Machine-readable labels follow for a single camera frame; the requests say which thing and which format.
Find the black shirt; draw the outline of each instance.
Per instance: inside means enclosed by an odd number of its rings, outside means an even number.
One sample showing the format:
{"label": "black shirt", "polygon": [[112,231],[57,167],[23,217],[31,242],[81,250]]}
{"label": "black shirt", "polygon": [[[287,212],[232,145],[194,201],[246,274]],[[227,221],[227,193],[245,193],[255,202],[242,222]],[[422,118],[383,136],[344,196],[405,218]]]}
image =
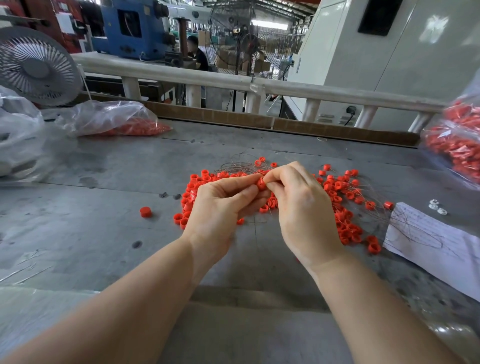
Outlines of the black shirt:
{"label": "black shirt", "polygon": [[200,64],[200,71],[208,71],[208,60],[205,53],[202,52],[200,48],[197,49],[197,54],[194,56],[193,52],[188,52],[189,57],[192,57],[194,60],[197,60],[197,63]]}

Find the forearm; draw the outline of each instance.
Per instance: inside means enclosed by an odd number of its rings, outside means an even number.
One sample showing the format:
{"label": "forearm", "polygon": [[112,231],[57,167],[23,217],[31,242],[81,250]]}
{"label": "forearm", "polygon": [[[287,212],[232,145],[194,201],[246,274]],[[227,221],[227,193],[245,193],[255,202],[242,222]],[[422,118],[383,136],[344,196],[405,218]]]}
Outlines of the forearm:
{"label": "forearm", "polygon": [[191,245],[176,240],[2,364],[154,363],[194,288]]}
{"label": "forearm", "polygon": [[461,362],[350,253],[311,274],[357,364]]}

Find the white fan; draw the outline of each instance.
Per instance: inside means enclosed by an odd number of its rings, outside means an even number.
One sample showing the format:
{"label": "white fan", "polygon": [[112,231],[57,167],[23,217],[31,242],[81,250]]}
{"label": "white fan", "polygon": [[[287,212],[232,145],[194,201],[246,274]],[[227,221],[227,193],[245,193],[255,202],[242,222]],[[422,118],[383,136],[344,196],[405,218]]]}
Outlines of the white fan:
{"label": "white fan", "polygon": [[0,85],[40,105],[57,106],[77,97],[82,77],[57,41],[13,26],[0,29]]}

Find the right hand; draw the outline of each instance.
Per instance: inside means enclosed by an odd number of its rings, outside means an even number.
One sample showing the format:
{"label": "right hand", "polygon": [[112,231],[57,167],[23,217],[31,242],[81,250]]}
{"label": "right hand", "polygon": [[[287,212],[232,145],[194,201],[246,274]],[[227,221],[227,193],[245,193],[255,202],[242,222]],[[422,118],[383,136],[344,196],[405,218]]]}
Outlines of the right hand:
{"label": "right hand", "polygon": [[269,171],[264,182],[278,199],[283,239],[304,267],[319,267],[345,252],[330,197],[299,162]]}

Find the plastic bag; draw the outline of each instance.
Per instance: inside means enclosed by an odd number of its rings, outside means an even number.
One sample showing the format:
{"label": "plastic bag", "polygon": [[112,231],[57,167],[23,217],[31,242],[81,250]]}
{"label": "plastic bag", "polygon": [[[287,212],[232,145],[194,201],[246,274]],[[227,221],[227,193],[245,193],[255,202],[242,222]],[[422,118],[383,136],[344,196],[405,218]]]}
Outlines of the plastic bag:
{"label": "plastic bag", "polygon": [[63,112],[55,124],[71,136],[158,135],[172,128],[137,101],[89,100]]}
{"label": "plastic bag", "polygon": [[49,159],[42,114],[26,98],[0,86],[0,185],[44,177]]}
{"label": "plastic bag", "polygon": [[480,190],[480,71],[443,118],[421,134],[433,161],[451,170],[469,188]]}

